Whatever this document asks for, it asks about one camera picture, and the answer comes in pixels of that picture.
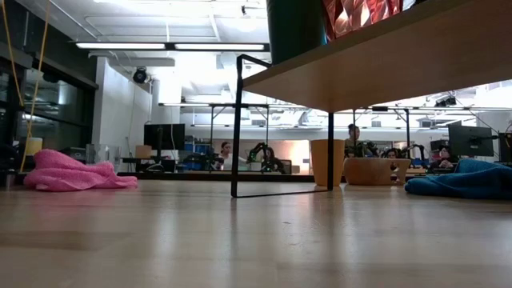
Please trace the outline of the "clear plastic cup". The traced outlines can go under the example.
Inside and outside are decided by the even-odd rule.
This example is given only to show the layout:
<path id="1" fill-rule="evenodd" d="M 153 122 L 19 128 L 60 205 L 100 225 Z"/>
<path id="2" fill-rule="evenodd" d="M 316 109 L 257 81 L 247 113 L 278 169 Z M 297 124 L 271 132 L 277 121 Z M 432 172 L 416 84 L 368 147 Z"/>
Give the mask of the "clear plastic cup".
<path id="1" fill-rule="evenodd" d="M 121 164 L 122 149 L 120 146 L 105 144 L 87 144 L 86 145 L 86 164 L 98 164 L 100 162 L 110 162 L 114 172 L 118 172 Z"/>

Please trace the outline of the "dark green cup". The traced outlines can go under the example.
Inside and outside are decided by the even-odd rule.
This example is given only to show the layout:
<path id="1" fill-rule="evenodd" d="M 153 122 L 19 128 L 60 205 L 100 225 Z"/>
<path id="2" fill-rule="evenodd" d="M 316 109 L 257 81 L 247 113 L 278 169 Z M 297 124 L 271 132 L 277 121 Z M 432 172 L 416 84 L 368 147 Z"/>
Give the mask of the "dark green cup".
<path id="1" fill-rule="evenodd" d="M 266 0 L 274 66 L 327 44 L 322 0 Z"/>

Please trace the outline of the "black metal table frame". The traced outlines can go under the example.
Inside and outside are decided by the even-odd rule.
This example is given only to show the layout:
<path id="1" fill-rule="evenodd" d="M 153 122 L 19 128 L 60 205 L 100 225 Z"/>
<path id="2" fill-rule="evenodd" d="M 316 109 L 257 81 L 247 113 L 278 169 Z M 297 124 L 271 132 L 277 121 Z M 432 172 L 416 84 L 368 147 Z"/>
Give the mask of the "black metal table frame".
<path id="1" fill-rule="evenodd" d="M 229 171 L 189 171 L 188 173 L 131 173 L 119 172 L 118 176 L 132 176 L 139 180 L 165 180 L 165 181 L 207 181 L 207 182 L 230 182 Z M 242 171 L 238 174 L 240 182 L 314 182 L 313 175 L 294 174 L 259 174 L 249 171 Z"/>

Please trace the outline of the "pink towel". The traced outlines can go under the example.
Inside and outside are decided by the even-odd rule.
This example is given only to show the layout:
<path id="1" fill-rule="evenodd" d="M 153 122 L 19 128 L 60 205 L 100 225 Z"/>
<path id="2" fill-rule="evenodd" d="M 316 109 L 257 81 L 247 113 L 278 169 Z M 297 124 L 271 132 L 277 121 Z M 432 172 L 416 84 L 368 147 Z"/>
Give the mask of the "pink towel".
<path id="1" fill-rule="evenodd" d="M 49 192 L 136 187 L 134 176 L 118 176 L 111 162 L 83 164 L 56 150 L 34 155 L 35 168 L 23 180 L 29 188 Z"/>

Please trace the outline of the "orange faceted tumbler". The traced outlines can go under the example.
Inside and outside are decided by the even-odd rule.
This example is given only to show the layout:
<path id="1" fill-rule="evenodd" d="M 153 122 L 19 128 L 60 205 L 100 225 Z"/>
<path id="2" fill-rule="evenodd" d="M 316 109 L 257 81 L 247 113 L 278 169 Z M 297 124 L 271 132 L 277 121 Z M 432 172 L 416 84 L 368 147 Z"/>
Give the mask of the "orange faceted tumbler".
<path id="1" fill-rule="evenodd" d="M 329 42 L 402 12 L 403 0 L 322 0 Z"/>

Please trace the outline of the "blue towel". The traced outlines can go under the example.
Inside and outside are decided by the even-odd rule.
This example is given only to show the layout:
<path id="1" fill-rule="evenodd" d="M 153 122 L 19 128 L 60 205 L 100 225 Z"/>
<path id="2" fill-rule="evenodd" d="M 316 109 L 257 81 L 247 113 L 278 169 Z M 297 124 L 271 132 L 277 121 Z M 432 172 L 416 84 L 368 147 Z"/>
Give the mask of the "blue towel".
<path id="1" fill-rule="evenodd" d="M 413 178 L 404 189 L 420 196 L 512 201 L 512 168 L 468 158 L 453 173 Z"/>

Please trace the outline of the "yellow cup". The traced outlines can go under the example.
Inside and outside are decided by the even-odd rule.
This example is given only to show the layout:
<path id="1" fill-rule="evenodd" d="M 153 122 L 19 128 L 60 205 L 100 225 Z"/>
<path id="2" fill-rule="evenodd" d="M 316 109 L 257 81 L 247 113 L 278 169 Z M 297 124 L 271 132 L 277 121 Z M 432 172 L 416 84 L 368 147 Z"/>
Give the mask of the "yellow cup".
<path id="1" fill-rule="evenodd" d="M 311 165 L 314 174 L 314 180 L 317 186 L 327 186 L 328 173 L 328 141 L 326 139 L 312 140 L 311 148 Z M 340 139 L 334 140 L 334 176 L 333 186 L 339 186 L 342 180 L 343 163 L 345 159 L 345 141 Z"/>

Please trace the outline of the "black computer monitor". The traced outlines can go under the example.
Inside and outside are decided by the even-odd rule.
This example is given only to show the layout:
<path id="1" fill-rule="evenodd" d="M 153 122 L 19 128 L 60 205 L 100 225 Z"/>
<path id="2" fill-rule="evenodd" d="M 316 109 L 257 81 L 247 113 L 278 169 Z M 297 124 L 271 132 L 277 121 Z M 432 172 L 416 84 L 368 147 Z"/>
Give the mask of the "black computer monitor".
<path id="1" fill-rule="evenodd" d="M 512 132 L 498 134 L 499 161 L 512 162 Z"/>
<path id="2" fill-rule="evenodd" d="M 149 124 L 144 125 L 144 144 L 153 150 L 184 150 L 184 124 Z"/>
<path id="3" fill-rule="evenodd" d="M 449 125 L 449 144 L 457 156 L 494 156 L 494 135 L 491 128 Z"/>

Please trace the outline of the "wooden shelf with black legs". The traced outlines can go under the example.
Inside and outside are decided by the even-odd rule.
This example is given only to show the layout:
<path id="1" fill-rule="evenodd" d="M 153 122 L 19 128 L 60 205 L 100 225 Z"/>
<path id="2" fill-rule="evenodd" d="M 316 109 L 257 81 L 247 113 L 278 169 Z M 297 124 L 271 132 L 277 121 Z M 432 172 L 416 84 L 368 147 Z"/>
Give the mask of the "wooden shelf with black legs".
<path id="1" fill-rule="evenodd" d="M 263 71 L 249 91 L 333 115 L 512 79 L 512 0 L 426 0 Z"/>

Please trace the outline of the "cream cylindrical container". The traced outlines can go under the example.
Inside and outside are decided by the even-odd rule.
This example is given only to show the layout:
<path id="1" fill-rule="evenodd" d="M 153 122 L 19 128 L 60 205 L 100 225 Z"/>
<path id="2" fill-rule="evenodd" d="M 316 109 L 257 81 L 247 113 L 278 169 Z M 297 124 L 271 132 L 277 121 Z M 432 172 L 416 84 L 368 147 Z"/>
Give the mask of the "cream cylindrical container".
<path id="1" fill-rule="evenodd" d="M 43 138 L 28 138 L 26 140 L 26 155 L 34 156 L 43 148 Z"/>

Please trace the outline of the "ceiling strip light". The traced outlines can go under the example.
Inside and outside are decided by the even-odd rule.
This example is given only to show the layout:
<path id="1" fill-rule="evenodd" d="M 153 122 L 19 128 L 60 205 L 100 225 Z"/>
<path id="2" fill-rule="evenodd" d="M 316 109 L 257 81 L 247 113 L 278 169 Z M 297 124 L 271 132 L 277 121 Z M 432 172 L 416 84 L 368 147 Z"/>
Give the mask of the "ceiling strip light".
<path id="1" fill-rule="evenodd" d="M 77 42 L 76 46 L 87 50 L 164 50 L 164 43 L 137 42 Z"/>
<path id="2" fill-rule="evenodd" d="M 225 50 L 225 51 L 265 51 L 267 44 L 233 44 L 233 43 L 177 43 L 176 50 Z"/>

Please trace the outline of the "person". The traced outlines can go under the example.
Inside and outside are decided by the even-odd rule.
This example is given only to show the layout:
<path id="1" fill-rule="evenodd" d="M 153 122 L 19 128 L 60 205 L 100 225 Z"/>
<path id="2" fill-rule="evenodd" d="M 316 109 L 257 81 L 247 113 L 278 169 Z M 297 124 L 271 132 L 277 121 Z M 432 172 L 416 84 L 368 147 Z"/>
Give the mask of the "person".
<path id="1" fill-rule="evenodd" d="M 439 159 L 432 163 L 433 169 L 452 169 L 458 163 L 458 157 L 450 152 L 448 146 L 440 146 L 438 148 Z"/>
<path id="2" fill-rule="evenodd" d="M 223 170 L 232 170 L 233 155 L 231 152 L 231 143 L 230 142 L 223 142 L 221 144 L 220 157 L 222 158 L 222 169 Z"/>
<path id="3" fill-rule="evenodd" d="M 345 140 L 345 152 L 349 158 L 362 158 L 364 145 L 359 141 L 360 129 L 355 124 L 349 124 L 349 137 Z"/>

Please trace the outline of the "wooden bowl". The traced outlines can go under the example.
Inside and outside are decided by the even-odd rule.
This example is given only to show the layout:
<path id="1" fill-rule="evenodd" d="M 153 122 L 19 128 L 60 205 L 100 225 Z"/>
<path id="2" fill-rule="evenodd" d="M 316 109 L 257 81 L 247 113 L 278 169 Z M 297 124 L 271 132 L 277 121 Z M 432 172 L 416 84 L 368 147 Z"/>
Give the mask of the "wooden bowl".
<path id="1" fill-rule="evenodd" d="M 403 185 L 410 163 L 405 158 L 346 158 L 343 174 L 353 186 Z"/>

